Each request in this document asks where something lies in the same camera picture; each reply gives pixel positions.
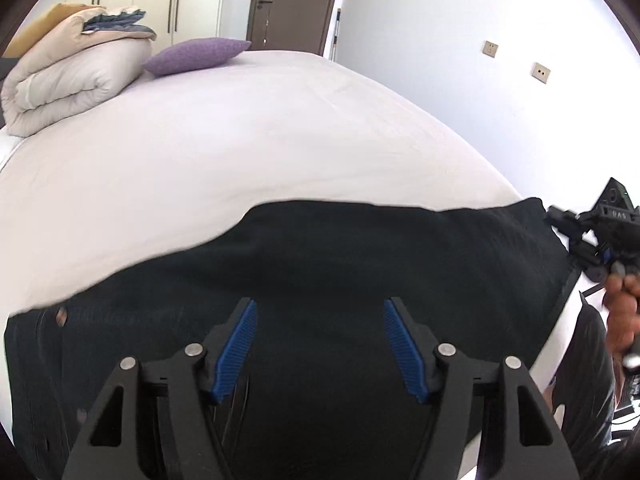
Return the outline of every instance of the white bed sheet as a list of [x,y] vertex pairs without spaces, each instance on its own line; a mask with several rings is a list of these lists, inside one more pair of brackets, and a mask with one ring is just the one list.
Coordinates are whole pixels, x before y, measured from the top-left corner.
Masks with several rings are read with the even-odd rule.
[[[391,90],[311,54],[247,52],[227,66],[143,79],[24,141],[0,172],[0,316],[68,298],[214,238],[254,205],[294,198],[443,210],[520,196]],[[579,307],[573,298],[534,366],[539,386]],[[473,464],[470,448],[461,472]]]
[[2,171],[4,165],[9,162],[9,159],[23,140],[22,137],[9,135],[6,126],[0,128],[0,171]]

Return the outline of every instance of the black cloth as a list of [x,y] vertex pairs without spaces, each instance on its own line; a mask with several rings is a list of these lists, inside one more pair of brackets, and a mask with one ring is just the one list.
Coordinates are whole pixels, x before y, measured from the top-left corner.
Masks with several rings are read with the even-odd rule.
[[564,404],[562,434],[582,480],[640,478],[640,426],[609,445],[614,413],[614,373],[598,311],[583,306],[556,373],[553,405]]
[[36,480],[0,424],[0,474],[3,480]]
[[215,240],[12,317],[15,444],[37,476],[60,478],[79,414],[121,358],[168,357],[251,296],[258,332],[236,477],[408,478],[433,412],[404,389],[383,300],[402,297],[417,322],[469,356],[513,354],[530,367],[578,275],[544,217],[538,199],[447,212],[255,207]]

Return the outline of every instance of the brown door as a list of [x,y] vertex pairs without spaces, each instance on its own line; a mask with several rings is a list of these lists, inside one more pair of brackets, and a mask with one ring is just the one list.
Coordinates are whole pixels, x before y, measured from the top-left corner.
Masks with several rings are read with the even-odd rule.
[[252,50],[322,54],[334,0],[253,0]]

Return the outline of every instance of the yellow pillow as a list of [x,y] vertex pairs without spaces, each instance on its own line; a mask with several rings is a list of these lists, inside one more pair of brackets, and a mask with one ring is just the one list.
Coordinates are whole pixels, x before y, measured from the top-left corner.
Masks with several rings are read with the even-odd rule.
[[38,43],[58,23],[80,10],[101,7],[85,4],[55,4],[48,12],[33,20],[24,30],[18,33],[9,43],[2,57],[21,57],[33,45]]

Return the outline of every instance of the folded comforter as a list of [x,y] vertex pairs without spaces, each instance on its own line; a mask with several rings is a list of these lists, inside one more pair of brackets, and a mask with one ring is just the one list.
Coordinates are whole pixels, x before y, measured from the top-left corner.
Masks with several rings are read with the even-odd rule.
[[8,74],[1,101],[8,132],[28,137],[116,96],[142,73],[153,31],[84,30],[100,14],[137,7],[87,9],[70,16],[31,48]]

